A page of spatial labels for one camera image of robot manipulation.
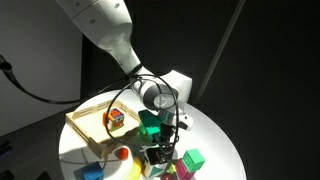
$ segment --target black wall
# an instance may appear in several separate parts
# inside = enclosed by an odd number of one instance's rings
[[[152,72],[175,69],[193,79],[189,103],[230,137],[249,180],[319,179],[316,3],[247,1],[193,104],[237,3],[130,0],[133,47]],[[82,94],[124,75],[108,54],[84,42]]]

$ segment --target blue block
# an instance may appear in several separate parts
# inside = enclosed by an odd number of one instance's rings
[[[81,169],[81,180],[103,180],[104,172],[98,162]]]

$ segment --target purple block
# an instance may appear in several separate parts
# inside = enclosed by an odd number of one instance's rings
[[[194,173],[196,173],[196,172],[189,173],[186,167],[183,165],[183,162],[181,159],[179,159],[176,164],[176,171],[177,171],[177,176],[179,177],[180,180],[189,180],[193,177]]]

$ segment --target wooden box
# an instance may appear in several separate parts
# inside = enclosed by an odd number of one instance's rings
[[[85,141],[98,158],[106,157],[118,144],[110,138],[102,123],[103,113],[108,110],[110,102],[103,102],[66,114],[66,123]],[[111,134],[116,138],[120,138],[126,132],[132,130],[126,136],[135,135],[137,133],[136,127],[139,127],[140,123],[138,114],[118,100],[113,103],[112,108],[119,109],[125,115],[125,119],[124,126],[111,132]]]

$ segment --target green cube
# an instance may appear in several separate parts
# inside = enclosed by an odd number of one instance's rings
[[[198,149],[191,149],[184,153],[182,162],[189,173],[199,170],[205,162],[205,159]]]
[[[149,110],[142,110],[138,112],[141,123],[139,126],[140,137],[144,142],[152,142],[153,136],[160,136],[161,121],[157,116],[152,114]]]

